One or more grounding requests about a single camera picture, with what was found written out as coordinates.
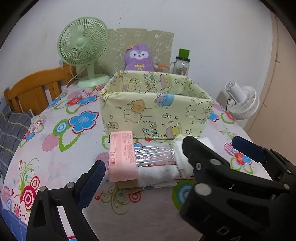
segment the gray plaid bedding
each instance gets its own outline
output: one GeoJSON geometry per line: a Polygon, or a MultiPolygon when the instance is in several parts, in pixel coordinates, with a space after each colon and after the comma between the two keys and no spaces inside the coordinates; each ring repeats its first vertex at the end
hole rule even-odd
{"type": "Polygon", "coordinates": [[[11,112],[9,106],[0,112],[0,172],[3,178],[30,124],[31,117],[27,113],[11,112]]]}

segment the barcode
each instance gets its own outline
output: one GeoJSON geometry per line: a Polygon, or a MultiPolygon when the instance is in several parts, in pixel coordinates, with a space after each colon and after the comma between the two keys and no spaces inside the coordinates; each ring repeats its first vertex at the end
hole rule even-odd
{"type": "Polygon", "coordinates": [[[110,166],[115,166],[115,158],[110,159],[110,166]]]}

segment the plush toy eye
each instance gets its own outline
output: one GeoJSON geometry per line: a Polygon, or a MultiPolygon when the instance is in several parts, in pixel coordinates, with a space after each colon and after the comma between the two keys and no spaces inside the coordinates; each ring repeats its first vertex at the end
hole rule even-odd
{"type": "Polygon", "coordinates": [[[149,53],[147,51],[142,51],[141,55],[143,56],[143,58],[148,58],[149,57],[149,53]]]}
{"type": "Polygon", "coordinates": [[[137,51],[132,50],[132,51],[130,52],[130,58],[135,58],[137,54],[138,54],[137,51]]]}

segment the purple plush toy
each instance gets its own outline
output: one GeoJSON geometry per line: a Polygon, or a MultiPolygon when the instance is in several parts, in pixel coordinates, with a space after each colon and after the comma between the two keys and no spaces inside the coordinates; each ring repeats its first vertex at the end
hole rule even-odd
{"type": "Polygon", "coordinates": [[[131,46],[124,56],[125,70],[154,71],[153,56],[145,44],[131,46]]]}

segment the green electric fan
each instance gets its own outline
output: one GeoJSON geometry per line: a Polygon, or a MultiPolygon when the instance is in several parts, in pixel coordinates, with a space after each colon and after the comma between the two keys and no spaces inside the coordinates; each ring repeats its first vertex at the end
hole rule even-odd
{"type": "Polygon", "coordinates": [[[69,23],[62,31],[57,44],[59,55],[69,65],[87,65],[87,77],[78,86],[93,87],[109,81],[109,76],[94,73],[94,63],[108,44],[108,29],[99,19],[82,17],[69,23]]]}

